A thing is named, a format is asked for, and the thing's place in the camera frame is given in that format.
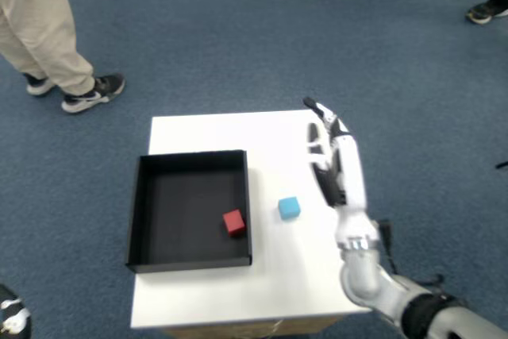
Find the black sneaker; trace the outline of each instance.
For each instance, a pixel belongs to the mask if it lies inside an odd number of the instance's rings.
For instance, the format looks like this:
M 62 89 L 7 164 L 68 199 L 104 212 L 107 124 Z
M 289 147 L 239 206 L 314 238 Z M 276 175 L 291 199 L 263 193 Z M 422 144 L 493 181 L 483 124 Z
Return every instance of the black sneaker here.
M 36 97 L 46 95 L 53 87 L 56 86 L 51 82 L 50 79 L 36 79 L 35 77 L 26 73 L 23 73 L 23 76 L 28 81 L 26 84 L 26 91 L 28 91 L 28 93 L 31 95 L 35 95 Z
M 108 103 L 124 90 L 123 75 L 105 75 L 95 79 L 94 89 L 83 95 L 64 95 L 62 109 L 68 113 L 79 113 L 99 104 Z
M 506 7 L 497 6 L 492 0 L 478 4 L 466 13 L 467 19 L 481 25 L 488 23 L 493 17 L 503 16 L 508 16 L 508 9 Z

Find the red object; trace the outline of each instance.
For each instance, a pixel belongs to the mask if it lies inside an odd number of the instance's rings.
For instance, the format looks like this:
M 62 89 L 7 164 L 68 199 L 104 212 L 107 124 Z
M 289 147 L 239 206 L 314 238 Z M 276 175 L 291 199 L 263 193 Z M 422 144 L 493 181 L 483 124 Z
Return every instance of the red object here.
M 231 237 L 245 232 L 244 219 L 241 218 L 240 210 L 232 210 L 227 214 L 223 214 L 222 218 L 224 219 L 225 226 L 228 229 L 228 234 Z

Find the black box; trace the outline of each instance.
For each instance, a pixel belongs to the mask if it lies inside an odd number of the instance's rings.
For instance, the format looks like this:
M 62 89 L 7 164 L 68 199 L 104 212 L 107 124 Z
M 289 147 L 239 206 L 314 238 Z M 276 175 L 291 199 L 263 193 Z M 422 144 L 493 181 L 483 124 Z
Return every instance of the black box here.
M 240 210 L 241 237 L 222 215 Z M 245 151 L 142 156 L 126 265 L 136 273 L 252 263 Z

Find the white robotic arm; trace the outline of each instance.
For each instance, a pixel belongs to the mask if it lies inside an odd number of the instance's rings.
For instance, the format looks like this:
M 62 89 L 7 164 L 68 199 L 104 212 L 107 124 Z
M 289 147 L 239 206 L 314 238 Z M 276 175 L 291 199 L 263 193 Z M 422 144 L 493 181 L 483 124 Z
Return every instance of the white robotic arm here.
M 442 292 L 432 292 L 379 265 L 378 224 L 367 215 L 364 177 L 354 137 L 342 121 L 311 98 L 304 104 L 323 121 L 328 136 L 309 127 L 310 160 L 329 206 L 339 214 L 336 231 L 344 267 L 341 283 L 356 304 L 381 313 L 408 339 L 508 339 L 497 326 Z

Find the blue cube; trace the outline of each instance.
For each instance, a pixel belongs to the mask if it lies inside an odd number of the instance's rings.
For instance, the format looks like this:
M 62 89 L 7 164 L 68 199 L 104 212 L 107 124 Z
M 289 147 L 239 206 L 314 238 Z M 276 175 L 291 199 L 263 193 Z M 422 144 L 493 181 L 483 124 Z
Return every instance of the blue cube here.
M 283 198 L 279 200 L 280 218 L 297 218 L 300 215 L 300 205 L 296 198 Z

